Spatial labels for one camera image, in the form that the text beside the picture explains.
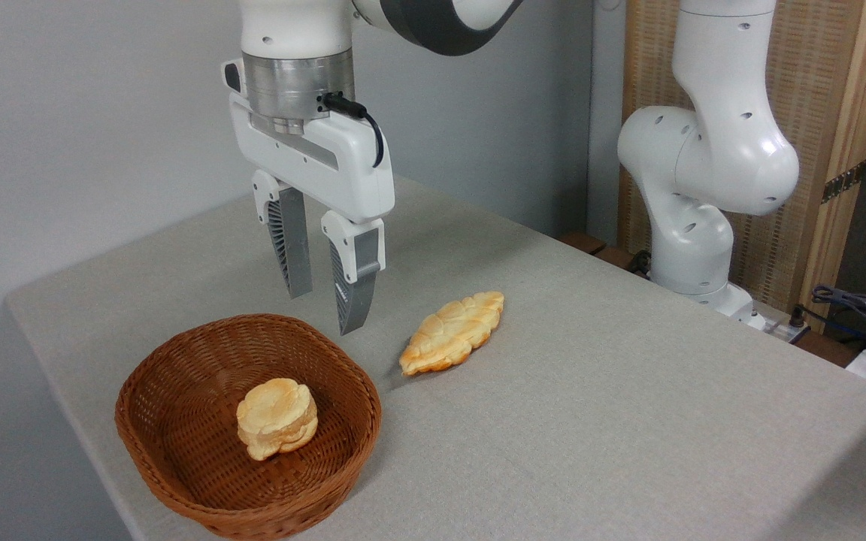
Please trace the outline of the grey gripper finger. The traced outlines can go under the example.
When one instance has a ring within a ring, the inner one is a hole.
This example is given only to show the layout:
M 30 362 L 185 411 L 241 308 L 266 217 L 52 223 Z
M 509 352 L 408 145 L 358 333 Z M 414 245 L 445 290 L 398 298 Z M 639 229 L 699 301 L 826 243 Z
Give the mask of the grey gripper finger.
M 347 335 L 364 325 L 376 274 L 387 267 L 384 222 L 375 219 L 355 225 L 328 211 L 322 217 L 322 230 L 329 240 L 339 330 Z
M 289 295 L 301 297 L 313 290 L 304 195 L 262 169 L 252 176 L 252 186 L 258 218 L 268 226 Z

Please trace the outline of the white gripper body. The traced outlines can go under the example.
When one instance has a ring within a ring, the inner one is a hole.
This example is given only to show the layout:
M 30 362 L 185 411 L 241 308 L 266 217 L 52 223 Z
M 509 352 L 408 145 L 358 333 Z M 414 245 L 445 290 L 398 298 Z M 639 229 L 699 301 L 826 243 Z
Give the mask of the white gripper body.
M 238 147 L 256 168 L 315 198 L 357 225 L 383 218 L 395 205 L 391 158 L 375 167 L 370 124 L 340 113 L 304 124 L 302 134 L 276 132 L 253 112 L 245 93 L 243 61 L 223 65 Z

